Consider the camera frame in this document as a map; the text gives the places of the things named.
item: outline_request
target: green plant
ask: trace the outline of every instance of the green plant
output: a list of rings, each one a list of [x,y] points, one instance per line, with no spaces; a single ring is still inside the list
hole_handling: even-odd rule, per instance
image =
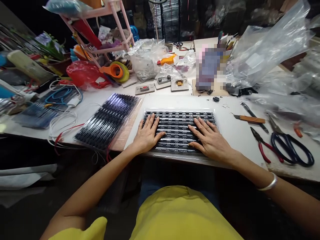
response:
[[[51,41],[45,46],[42,43],[38,42],[36,39],[34,39],[36,43],[36,47],[39,49],[39,51],[50,60],[54,60],[58,62],[65,60],[66,58],[62,52],[65,41],[63,44],[59,46],[59,50],[57,50],[55,43],[57,43],[58,41],[51,34],[46,32],[44,33],[51,38]]]

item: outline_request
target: blue cable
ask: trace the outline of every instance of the blue cable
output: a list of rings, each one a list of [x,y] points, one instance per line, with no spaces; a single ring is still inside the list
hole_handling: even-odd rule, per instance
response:
[[[64,97],[67,97],[70,92],[72,92],[72,90],[76,89],[75,87],[63,87],[57,91],[54,91],[49,97],[47,97],[44,101],[45,103],[49,103],[49,104],[59,104],[59,105],[67,105],[67,102],[64,102]],[[62,96],[59,96],[57,97],[56,94],[62,92],[62,91],[65,91],[65,93],[62,95]],[[80,102],[82,102],[82,99],[83,99],[83,94],[82,94],[82,91],[80,91],[80,96],[81,96],[81,99],[80,99]],[[60,100],[60,102],[51,102],[49,101],[50,99],[54,99],[54,100]]]

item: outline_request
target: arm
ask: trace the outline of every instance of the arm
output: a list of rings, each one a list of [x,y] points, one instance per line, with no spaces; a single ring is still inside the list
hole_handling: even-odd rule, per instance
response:
[[[57,211],[51,219],[41,240],[49,239],[56,233],[68,229],[79,228],[84,230],[85,215],[101,199],[116,177],[137,155],[148,152],[157,141],[165,134],[161,132],[155,136],[159,118],[153,124],[154,114],[148,116],[142,128],[143,119],[140,121],[138,132],[132,144],[113,159],[96,174],[89,178]]]
[[[200,132],[190,125],[189,128],[203,145],[196,142],[189,145],[199,149],[204,155],[231,166],[258,188],[264,188],[272,182],[273,174],[232,149],[214,124],[206,124],[200,118],[194,119],[194,122]],[[320,237],[320,201],[281,178],[278,178],[275,187],[265,193],[300,226]]]

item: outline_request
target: red plastic bag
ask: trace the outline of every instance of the red plastic bag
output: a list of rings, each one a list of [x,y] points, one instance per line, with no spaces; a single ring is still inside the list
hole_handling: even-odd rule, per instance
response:
[[[101,89],[111,84],[96,65],[87,61],[73,62],[67,67],[67,74],[72,79],[72,83],[84,91],[89,87]]]

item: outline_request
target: floor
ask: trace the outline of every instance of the floor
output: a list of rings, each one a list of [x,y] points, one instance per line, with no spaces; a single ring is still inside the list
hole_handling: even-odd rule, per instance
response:
[[[92,155],[89,150],[62,154],[59,161],[63,160],[64,169],[57,179],[33,186],[33,189],[45,187],[42,193],[26,196],[10,208],[1,205],[1,239],[39,239],[54,213],[99,168],[99,164],[103,164],[102,159],[99,159],[95,165],[96,159]],[[308,239],[306,233],[279,207],[263,193],[256,191],[240,174],[227,169],[214,170],[222,213],[244,239]],[[319,184],[301,181],[293,183],[320,199]],[[88,214],[87,225],[105,216],[108,219],[105,239],[129,239],[138,212],[138,193],[123,201],[116,214],[106,213],[101,206],[103,202]]]

